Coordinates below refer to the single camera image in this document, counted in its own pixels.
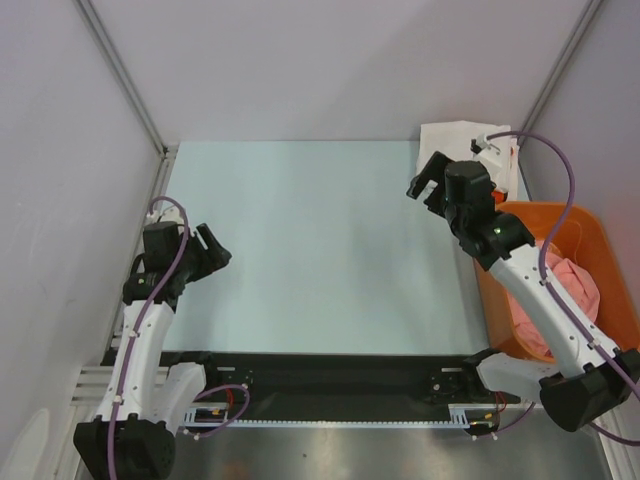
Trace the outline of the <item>white t-shirt red graphic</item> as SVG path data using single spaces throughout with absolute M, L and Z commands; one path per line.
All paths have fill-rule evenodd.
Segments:
M 452 121 L 422 124 L 416 174 L 426 166 L 431 156 L 439 151 L 455 161 L 471 160 L 471 141 L 479 137 L 510 131 L 510 125 L 494 125 L 470 121 Z M 508 198 L 518 196 L 519 147 L 514 137 L 501 137 L 490 141 L 500 151 L 495 160 L 482 159 L 497 190 Z

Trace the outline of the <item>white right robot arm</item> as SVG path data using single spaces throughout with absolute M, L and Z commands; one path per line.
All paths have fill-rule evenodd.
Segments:
M 477 160 L 431 155 L 407 194 L 447 223 L 474 260 L 490 345 L 463 393 L 542 406 L 575 432 L 623 404 L 639 382 L 639 320 L 602 226 L 557 202 L 498 202 Z

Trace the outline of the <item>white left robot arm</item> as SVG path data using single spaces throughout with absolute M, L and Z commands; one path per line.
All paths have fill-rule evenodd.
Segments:
M 232 258 L 209 226 L 176 221 L 143 230 L 143 251 L 123 285 L 123 332 L 111 378 L 94 418 L 78 424 L 73 444 L 95 479 L 165 479 L 176 434 L 195 396 L 214 397 L 221 376 L 206 365 L 178 363 L 156 383 L 163 344 L 189 283 Z

